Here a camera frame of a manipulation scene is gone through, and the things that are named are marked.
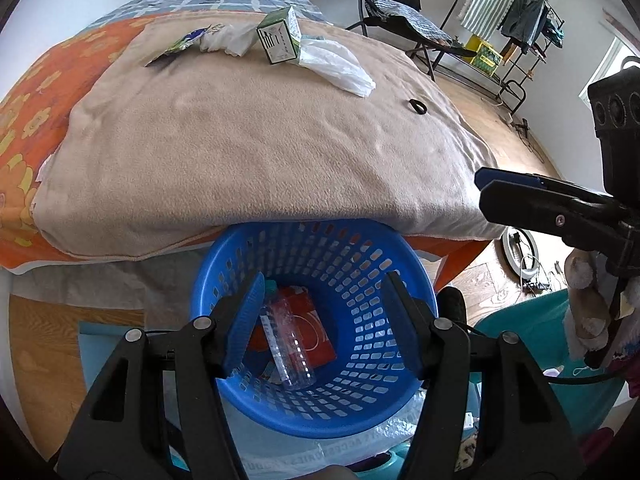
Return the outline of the right gloved hand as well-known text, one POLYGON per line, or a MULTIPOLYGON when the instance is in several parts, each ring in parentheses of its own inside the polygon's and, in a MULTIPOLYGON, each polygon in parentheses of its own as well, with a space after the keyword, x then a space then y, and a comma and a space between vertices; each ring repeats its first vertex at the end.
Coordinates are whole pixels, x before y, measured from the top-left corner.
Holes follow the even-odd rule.
POLYGON ((570 358, 576 361, 608 343, 618 278, 606 270, 604 255, 580 249, 573 249, 565 259, 564 276, 568 308, 563 323, 570 358))

